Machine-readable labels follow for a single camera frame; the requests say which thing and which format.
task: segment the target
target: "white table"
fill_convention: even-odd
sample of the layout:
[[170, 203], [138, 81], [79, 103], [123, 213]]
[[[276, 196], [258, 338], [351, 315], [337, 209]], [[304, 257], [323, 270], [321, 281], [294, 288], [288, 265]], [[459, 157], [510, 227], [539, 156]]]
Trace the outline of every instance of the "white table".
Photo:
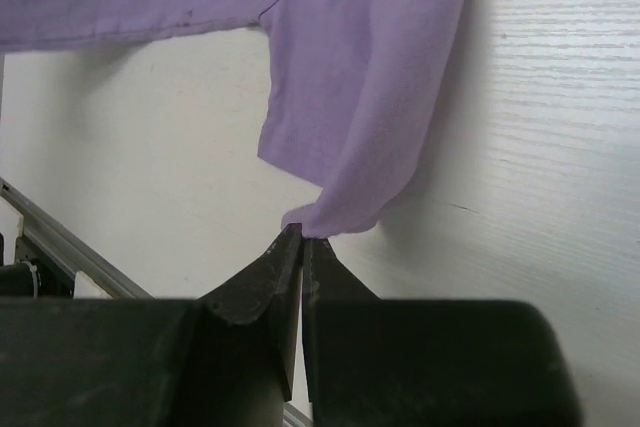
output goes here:
[[[268, 91], [249, 30], [8, 56], [0, 176], [152, 294], [197, 296], [318, 194], [255, 157]], [[333, 243], [383, 296], [534, 303], [588, 425], [640, 425], [640, 0], [469, 0], [415, 182]]]

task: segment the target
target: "wood grain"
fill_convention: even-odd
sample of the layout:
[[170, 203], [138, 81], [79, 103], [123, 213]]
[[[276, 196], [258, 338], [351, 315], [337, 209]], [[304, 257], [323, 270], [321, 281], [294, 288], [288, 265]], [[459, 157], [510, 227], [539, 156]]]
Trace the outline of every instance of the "wood grain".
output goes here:
[[[9, 56], [0, 175], [149, 291], [199, 295], [317, 195], [255, 158], [268, 89], [254, 31]], [[334, 244], [381, 295], [534, 303], [588, 425], [640, 425], [640, 0], [469, 0], [418, 174]]]

